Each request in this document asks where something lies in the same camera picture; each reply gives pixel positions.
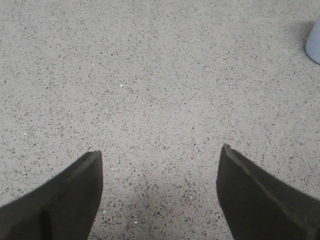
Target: terrazzo floor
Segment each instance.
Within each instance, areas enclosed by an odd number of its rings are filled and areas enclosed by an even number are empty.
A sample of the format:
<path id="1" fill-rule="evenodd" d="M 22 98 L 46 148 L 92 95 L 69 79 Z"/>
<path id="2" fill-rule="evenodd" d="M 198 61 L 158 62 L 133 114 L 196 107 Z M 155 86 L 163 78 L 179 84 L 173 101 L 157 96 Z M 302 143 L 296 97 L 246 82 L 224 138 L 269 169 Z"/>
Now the terrazzo floor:
<path id="1" fill-rule="evenodd" d="M 90 240 L 231 240 L 223 143 L 320 199 L 320 1 L 0 2 L 0 205 L 101 150 Z"/>

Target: speckled floor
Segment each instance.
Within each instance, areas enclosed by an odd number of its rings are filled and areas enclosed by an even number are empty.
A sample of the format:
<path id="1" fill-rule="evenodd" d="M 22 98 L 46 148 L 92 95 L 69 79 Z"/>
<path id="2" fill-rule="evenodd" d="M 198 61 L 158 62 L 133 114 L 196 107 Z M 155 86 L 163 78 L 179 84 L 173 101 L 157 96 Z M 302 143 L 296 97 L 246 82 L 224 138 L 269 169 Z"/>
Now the speckled floor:
<path id="1" fill-rule="evenodd" d="M 0 204 L 101 150 L 91 240 L 231 240 L 230 144 L 320 198 L 320 1 L 5 1 Z"/>

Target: floor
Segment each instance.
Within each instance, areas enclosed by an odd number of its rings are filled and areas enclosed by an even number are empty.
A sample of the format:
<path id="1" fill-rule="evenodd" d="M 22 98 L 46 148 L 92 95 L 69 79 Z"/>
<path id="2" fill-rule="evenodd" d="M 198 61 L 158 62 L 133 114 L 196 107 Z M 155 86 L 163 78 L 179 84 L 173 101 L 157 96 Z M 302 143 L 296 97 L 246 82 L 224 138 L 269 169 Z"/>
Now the floor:
<path id="1" fill-rule="evenodd" d="M 223 143 L 320 198 L 320 1 L 1 6 L 0 205 L 101 150 L 90 240 L 231 240 Z"/>

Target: white cup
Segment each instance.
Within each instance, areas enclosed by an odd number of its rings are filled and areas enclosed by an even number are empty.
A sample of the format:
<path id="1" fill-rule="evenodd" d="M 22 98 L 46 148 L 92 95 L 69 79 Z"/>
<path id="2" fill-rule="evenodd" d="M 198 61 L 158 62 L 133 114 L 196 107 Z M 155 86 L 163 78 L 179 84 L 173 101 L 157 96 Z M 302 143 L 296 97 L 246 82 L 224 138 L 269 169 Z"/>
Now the white cup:
<path id="1" fill-rule="evenodd" d="M 316 21 L 310 32 L 305 51 L 313 61 L 320 64 L 320 19 Z"/>

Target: white object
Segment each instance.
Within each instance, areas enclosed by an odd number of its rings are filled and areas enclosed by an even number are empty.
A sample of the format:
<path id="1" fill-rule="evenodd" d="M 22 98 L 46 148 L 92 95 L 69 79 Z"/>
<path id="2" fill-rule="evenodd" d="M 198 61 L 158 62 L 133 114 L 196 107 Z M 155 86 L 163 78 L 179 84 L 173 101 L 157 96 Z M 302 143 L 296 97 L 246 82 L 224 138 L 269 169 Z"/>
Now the white object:
<path id="1" fill-rule="evenodd" d="M 320 19 L 316 21 L 310 32 L 305 51 L 313 61 L 320 64 Z"/>

